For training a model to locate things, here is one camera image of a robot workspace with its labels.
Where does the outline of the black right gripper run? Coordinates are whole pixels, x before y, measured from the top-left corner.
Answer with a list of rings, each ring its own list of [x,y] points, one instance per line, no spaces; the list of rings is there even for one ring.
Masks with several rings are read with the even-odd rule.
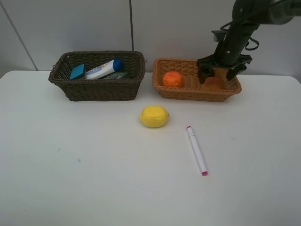
[[[229,69],[226,79],[230,81],[244,72],[246,64],[252,60],[249,55],[241,54],[252,35],[252,24],[243,22],[231,25],[227,31],[224,40],[218,42],[212,55],[197,60],[198,78],[201,84],[204,84],[207,78],[215,76],[213,68],[217,67]]]

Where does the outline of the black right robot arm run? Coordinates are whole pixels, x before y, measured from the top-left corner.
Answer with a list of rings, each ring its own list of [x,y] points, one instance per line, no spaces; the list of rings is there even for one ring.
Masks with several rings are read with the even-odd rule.
[[[207,57],[197,60],[198,78],[204,83],[209,77],[215,75],[215,68],[227,70],[226,79],[234,79],[246,70],[251,63],[250,55],[243,55],[242,51],[253,51],[250,48],[252,34],[262,24],[283,25],[294,17],[301,15],[301,2],[299,0],[237,0],[232,10],[232,21],[213,31],[217,42],[215,52]]]

